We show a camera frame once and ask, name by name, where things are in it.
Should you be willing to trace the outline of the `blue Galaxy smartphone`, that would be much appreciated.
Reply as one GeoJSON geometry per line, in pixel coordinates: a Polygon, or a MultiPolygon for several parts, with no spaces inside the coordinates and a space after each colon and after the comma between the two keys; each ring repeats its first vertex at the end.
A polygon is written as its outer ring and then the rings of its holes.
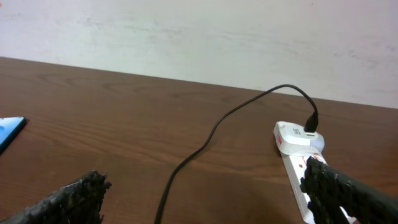
{"type": "Polygon", "coordinates": [[[27,124],[27,119],[23,116],[1,118],[0,130],[0,153],[2,154],[15,137],[23,130],[27,124]]]}

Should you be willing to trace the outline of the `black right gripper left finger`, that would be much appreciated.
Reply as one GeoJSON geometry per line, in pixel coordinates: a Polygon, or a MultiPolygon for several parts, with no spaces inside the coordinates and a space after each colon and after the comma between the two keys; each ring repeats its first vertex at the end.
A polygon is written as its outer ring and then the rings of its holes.
{"type": "Polygon", "coordinates": [[[2,224],[100,224],[107,175],[91,170],[41,201],[1,220],[2,224]]]}

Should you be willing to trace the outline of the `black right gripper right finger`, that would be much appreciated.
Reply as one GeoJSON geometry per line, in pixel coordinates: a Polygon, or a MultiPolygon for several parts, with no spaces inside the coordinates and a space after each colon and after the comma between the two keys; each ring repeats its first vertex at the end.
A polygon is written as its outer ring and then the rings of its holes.
{"type": "Polygon", "coordinates": [[[397,199],[309,157],[300,189],[310,197],[307,208],[315,223],[397,224],[397,199]]]}

